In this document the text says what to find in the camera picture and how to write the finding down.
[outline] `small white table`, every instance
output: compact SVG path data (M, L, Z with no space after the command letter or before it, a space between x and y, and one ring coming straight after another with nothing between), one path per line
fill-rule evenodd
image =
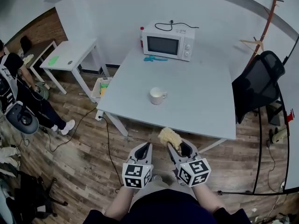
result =
M55 79L55 77L52 75L50 70L71 71L74 77L76 78L76 80L78 81L78 83L80 84L80 86L82 87L82 89L90 98L90 100L95 103L95 100L91 97L90 89L84 82L83 78L80 76L80 73L78 71L78 66L81 64L84 58L89 53L91 53L97 68L100 69L102 67L105 76L106 77L109 76L109 72L107 70L106 65L104 63L101 64L100 62L100 56L97 50L96 41L97 41L96 39L84 39L78 41L62 42L41 64L40 67L44 69L47 75L51 78L51 80L55 83L55 85L59 88L59 90L63 94L66 94L65 89ZM52 59L55 56L58 56L59 58L56 60L56 62L53 65L49 65L50 59Z
M235 104L226 65L200 48L194 49L190 62L145 62L145 56L136 44L97 106L124 136L128 132L118 116L220 138L200 153L226 139L235 139ZM160 105L153 105L148 97L156 86L167 92Z
M48 40L48 41L44 41L44 42L40 42L38 44L35 44L32 46L32 48L30 48L29 51L26 52L26 54L24 55L24 57L27 57L29 55L34 55L34 57L32 58L31 61L29 61L26 64L27 68L30 68L31 71L33 72L33 74L35 74L36 78L42 82L45 83L45 81L43 80L43 78L37 73L37 71L34 69L34 65L38 60L41 60L43 62L43 58L42 55L51 47L53 46L54 49L57 47L56 43L54 40ZM49 90L50 87L45 83L45 87Z

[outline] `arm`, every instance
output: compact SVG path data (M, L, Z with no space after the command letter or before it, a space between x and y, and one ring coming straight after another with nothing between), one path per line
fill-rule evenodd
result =
M25 65L22 65L20 67L20 70L22 71L22 79L25 80L27 83L31 85L31 88L35 91L37 89L34 80L30 74L30 72L27 70Z
M210 213L214 213L222 207L225 208L222 201L205 184L194 186L192 190L200 205Z
M120 221L130 209L134 190L127 187L121 187L116 198L110 204L105 212L106 217Z

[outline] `table leg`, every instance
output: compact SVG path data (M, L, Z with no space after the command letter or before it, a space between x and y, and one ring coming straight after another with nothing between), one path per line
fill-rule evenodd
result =
M50 79L54 82L54 84L58 87L58 89L64 94L66 95L66 91L65 89L61 86L61 84L55 79L55 77L52 75L51 71L49 71L49 69L45 69L44 71L47 73L47 75L50 77Z
M105 76L106 76L106 77L109 77L110 75L109 75L107 66L106 66L105 63L101 62L101 60L100 60L100 55L99 55L98 50L97 50L96 47L95 47L94 49L92 49L91 54L92 54L92 56L93 56L93 60L94 60L94 62L96 63L96 66L97 66L98 68L101 68L101 67L102 67Z
M43 80L43 78L41 78L41 76L37 73L37 71L34 69L33 66L30 67L30 70L33 72L33 74L36 76L36 78L40 81L45 83L45 87L49 90L50 87L46 84L46 82Z
M211 145L209 145L209 146L207 146L207 147L199 150L198 152L201 154L201 153L203 153L203 152L205 152L205 151L207 151L207 150L209 150L209 149L211 149L213 147L216 147L217 145L220 145L221 143L223 143L226 140L227 139L220 139L220 140L216 141L215 143L213 143L213 144L211 144Z
M86 83L83 80L83 78L80 76L77 68L74 68L71 72L73 73L74 77L76 78L76 80L78 81L78 83L80 84L80 86L82 87L82 89L85 91L86 95L88 95L88 97L90 98L90 100L95 103L95 100L91 97L92 92L90 91L90 89L86 85Z
M119 120L119 118L114 115L110 114L108 112L105 112L105 114L108 116L108 118L112 121L112 123L116 126L116 128L121 132L123 136L128 136L128 132L125 128L125 126L122 124L122 122Z

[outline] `yellow sponge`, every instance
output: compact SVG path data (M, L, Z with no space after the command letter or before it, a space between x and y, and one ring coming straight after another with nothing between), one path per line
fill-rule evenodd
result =
M167 145L168 142L171 143L177 150L182 143L182 138L168 127L161 130L158 138L160 139L160 142L165 145Z

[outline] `wooden floor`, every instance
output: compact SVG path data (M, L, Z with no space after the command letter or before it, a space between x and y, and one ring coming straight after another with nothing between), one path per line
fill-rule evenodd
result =
M49 101L61 117L68 121L75 119L76 123L90 110L96 107L84 93L78 83L69 73L54 74L67 90L67 95L59 93L54 84L47 79L50 85ZM87 85L92 89L97 79L96 75L83 74ZM261 172L258 180L257 193L271 193L268 187L268 172L273 168L273 161L266 148L266 140L270 128L267 122L265 109L262 111L263 125L263 156ZM30 140L28 147L20 146L22 152L21 170L34 175L41 175L45 184L49 184L53 177L58 179L53 186L51 195L59 200L67 201L67 207L54 205L58 217L45 220L35 220L35 223L64 223L81 224L91 209L104 211L115 197L115 189L119 188L116 172L109 160L107 146L107 130L105 122L97 122L94 117L96 110L87 115L80 123L71 142L63 145L54 153L49 150L49 137L41 130L34 135L27 136ZM130 150L146 141L153 143L154 171L164 179L172 176L174 168L166 148L158 141L159 127L149 126L127 119L122 119L128 130L128 137L124 137L114 125L109 123L110 150L119 173L122 164ZM19 132L8 123L0 126L5 140L9 144L18 144L21 140ZM51 149L66 142L71 136L61 136L49 130L51 137ZM213 138L202 137L194 134L179 133L183 138L191 141L196 147L212 143ZM226 141L221 145L202 154L207 158L212 173L207 182L213 191L246 191L252 190L258 161L259 151L259 125L258 117L253 113L246 115L241 125L237 125L237 140ZM276 161L274 171L270 172L270 186L278 191L285 178L287 162L287 144L275 144L271 147L271 153ZM276 196L243 196L223 195L220 198L231 213L239 208L244 208L251 220L258 218L261 221L266 217L277 200ZM271 216L278 212L296 213L298 209L298 195L283 195L279 198L277 207Z

